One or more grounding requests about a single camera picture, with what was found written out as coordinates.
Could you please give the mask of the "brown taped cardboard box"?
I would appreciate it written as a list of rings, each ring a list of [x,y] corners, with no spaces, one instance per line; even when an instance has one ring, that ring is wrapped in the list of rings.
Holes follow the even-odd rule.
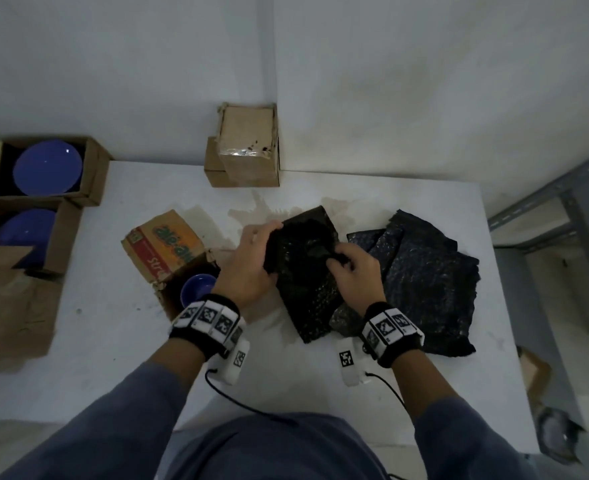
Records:
[[[208,138],[203,170],[213,188],[279,187],[276,104],[218,108],[218,131]]]

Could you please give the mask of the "pile of black bubble wrap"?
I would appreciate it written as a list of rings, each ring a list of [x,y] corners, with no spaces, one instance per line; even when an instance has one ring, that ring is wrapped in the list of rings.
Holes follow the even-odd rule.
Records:
[[[424,333],[428,354],[466,357],[479,260],[458,250],[430,222],[397,210],[385,228],[347,234],[347,241],[376,258],[385,297]]]

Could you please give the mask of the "small cardboard piece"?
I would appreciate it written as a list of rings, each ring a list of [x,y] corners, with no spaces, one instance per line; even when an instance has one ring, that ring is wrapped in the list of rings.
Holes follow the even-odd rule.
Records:
[[[552,379],[552,367],[530,350],[517,346],[522,378],[531,412],[537,412]]]

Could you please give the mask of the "orange printed cardboard box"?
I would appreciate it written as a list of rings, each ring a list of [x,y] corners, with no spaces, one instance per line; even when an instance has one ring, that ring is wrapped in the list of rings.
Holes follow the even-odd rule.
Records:
[[[188,281],[202,274],[216,279],[220,273],[213,254],[175,210],[131,229],[121,244],[169,320],[195,300]]]

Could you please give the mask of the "person's left hand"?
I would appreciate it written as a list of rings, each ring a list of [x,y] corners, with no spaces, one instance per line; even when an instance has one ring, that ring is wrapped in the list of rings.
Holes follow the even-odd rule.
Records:
[[[264,268],[265,252],[242,249],[242,234],[238,247],[225,263],[212,289],[214,294],[231,299],[241,311],[256,303],[276,286],[278,275]]]

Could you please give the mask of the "brown cardboard box with flaps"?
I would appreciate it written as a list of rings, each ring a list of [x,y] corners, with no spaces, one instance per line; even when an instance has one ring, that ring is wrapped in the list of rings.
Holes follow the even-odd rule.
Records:
[[[63,284],[14,268],[30,250],[0,246],[0,360],[45,356],[55,335]]]

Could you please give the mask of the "black bubble wrap bag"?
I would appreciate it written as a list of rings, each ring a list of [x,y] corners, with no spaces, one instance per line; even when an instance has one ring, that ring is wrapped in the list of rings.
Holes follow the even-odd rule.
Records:
[[[327,267],[328,259],[350,262],[336,252],[337,243],[337,230],[323,206],[285,220],[268,238],[264,269],[277,275],[276,288],[305,344],[332,331],[330,319],[344,302]]]

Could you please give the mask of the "black marker wristband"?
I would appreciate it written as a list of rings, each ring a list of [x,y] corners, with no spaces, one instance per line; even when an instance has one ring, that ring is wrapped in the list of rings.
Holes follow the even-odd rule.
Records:
[[[169,339],[192,343],[206,360],[226,359],[242,338],[247,323],[239,307],[219,294],[206,294],[190,303],[172,322]]]
[[[385,301],[371,304],[365,312],[358,337],[366,352],[384,369],[391,368],[401,355],[421,350],[424,333],[398,308]]]

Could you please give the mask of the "large blue bowl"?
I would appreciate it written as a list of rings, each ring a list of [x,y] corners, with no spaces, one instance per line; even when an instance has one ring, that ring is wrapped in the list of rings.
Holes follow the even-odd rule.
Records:
[[[55,220],[54,210],[30,209],[19,212],[0,226],[0,246],[32,247],[15,267],[43,267]]]
[[[78,190],[82,170],[82,156],[73,144],[50,139],[23,151],[12,177],[18,190],[27,196],[60,196]]]

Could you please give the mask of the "person's right hand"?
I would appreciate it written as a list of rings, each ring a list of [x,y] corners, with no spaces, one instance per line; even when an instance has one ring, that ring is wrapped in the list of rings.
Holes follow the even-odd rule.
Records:
[[[371,305],[386,301],[379,261],[371,255],[370,275],[334,279],[343,300],[361,317],[366,315]]]

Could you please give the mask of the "dark round object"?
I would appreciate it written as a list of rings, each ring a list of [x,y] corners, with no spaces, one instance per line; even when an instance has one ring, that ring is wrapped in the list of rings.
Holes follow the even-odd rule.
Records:
[[[542,454],[562,465],[581,465],[577,445],[586,429],[558,408],[544,406],[536,419],[536,434]]]

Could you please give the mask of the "person's left forearm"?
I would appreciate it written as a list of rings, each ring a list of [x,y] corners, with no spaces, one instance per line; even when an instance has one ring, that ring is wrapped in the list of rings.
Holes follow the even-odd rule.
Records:
[[[154,480],[206,356],[169,339],[0,480]]]

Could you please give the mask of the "person's right forearm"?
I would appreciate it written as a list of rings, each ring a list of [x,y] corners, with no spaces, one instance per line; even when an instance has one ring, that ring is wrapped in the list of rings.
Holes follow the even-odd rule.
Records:
[[[444,379],[425,353],[392,363],[428,480],[537,480],[528,461]]]

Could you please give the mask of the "open brown cardboard box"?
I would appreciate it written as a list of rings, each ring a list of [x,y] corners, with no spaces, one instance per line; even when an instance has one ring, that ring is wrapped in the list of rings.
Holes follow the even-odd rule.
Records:
[[[19,212],[30,209],[56,212],[45,263],[41,269],[17,268],[15,265],[32,251],[32,247],[0,246],[0,269],[18,269],[35,276],[62,276],[70,261],[82,208],[64,198],[0,198],[0,226]]]
[[[83,160],[82,178],[78,190],[60,196],[32,197],[23,194],[13,182],[12,170],[18,157],[28,147],[50,139],[73,144]],[[64,198],[81,207],[96,207],[104,195],[109,164],[109,152],[90,136],[80,135],[19,135],[0,138],[0,198]]]

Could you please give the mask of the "person's grey shirt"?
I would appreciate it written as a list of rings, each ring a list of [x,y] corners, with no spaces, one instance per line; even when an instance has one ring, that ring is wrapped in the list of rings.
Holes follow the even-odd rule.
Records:
[[[418,447],[373,446],[344,419],[247,415],[171,436],[162,480],[427,480]]]

